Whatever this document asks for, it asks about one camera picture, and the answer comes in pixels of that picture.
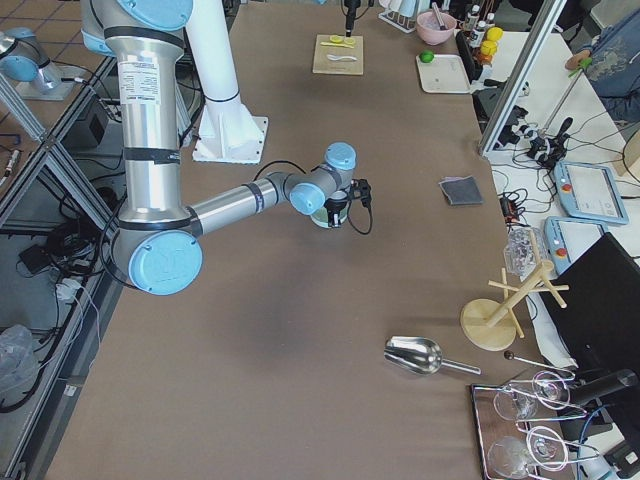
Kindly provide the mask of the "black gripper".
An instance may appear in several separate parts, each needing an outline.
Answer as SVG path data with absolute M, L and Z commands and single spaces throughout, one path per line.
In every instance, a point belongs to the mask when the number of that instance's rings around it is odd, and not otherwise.
M 361 6 L 360 0 L 343 0 L 342 6 L 345 16 L 345 35 L 350 38 L 352 36 L 352 30 L 354 29 L 355 21 L 357 18 L 357 10 Z
M 327 211 L 331 228 L 339 228 L 341 226 L 340 220 L 346 219 L 348 203 L 349 195 L 345 191 L 335 192 L 325 201 L 324 208 Z

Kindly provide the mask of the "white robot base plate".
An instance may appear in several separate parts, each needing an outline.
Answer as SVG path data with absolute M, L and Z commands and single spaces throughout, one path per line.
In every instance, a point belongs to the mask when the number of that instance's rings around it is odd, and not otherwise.
M 242 102 L 222 3 L 195 1 L 186 31 L 205 99 L 194 159 L 259 163 L 268 119 Z

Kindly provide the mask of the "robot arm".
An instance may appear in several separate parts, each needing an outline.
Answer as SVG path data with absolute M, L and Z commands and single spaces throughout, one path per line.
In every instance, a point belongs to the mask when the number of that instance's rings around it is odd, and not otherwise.
M 339 225 L 356 167 L 344 142 L 330 145 L 308 174 L 274 172 L 192 206 L 182 202 L 175 67 L 185 52 L 204 94 L 196 156 L 256 163 L 265 139 L 266 119 L 241 101 L 220 2 L 85 1 L 81 12 L 86 47 L 117 62 L 127 197 L 111 251 L 135 287 L 154 295 L 185 289 L 201 269 L 201 235 L 282 202 L 306 216 L 326 210 L 329 224 Z
M 345 19 L 345 36 L 351 37 L 354 31 L 355 22 L 358 17 L 358 9 L 361 7 L 360 0 L 342 0 L 341 8 Z

